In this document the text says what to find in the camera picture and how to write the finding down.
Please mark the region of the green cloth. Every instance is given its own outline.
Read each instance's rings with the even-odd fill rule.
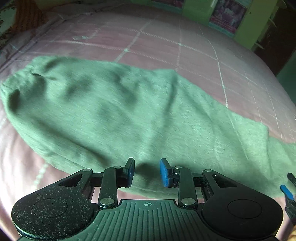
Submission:
[[[159,160],[192,172],[213,169],[271,197],[292,192],[296,145],[241,117],[173,70],[104,61],[35,58],[1,86],[8,119],[26,143],[67,173],[102,172],[136,161],[123,191],[177,198],[164,188]]]

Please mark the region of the poster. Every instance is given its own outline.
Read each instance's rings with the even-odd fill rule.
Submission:
[[[248,6],[238,3],[238,1],[218,0],[209,26],[233,37],[248,9]]]
[[[153,0],[153,1],[168,4],[168,5],[182,9],[185,0]]]

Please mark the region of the patterned pillow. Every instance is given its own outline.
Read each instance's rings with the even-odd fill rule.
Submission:
[[[46,21],[34,0],[10,0],[0,9],[0,50],[14,34],[37,28]]]
[[[12,26],[15,23],[16,12],[15,0],[10,0],[0,9],[0,49],[13,36]]]

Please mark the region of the green wall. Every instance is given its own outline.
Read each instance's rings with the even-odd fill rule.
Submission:
[[[182,15],[208,25],[216,3],[214,0],[185,0]]]
[[[296,105],[296,51],[279,72],[277,79]]]
[[[276,8],[277,0],[254,0],[245,14],[234,40],[247,49],[252,49],[266,27],[269,17]]]
[[[134,4],[147,5],[149,0],[131,0]]]

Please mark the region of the green cabinet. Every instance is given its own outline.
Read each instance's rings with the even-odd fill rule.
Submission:
[[[149,0],[130,0],[134,4],[147,5]]]
[[[216,3],[217,0],[185,0],[182,15],[207,25]]]
[[[241,22],[234,40],[251,49],[261,35],[278,0],[253,0]]]

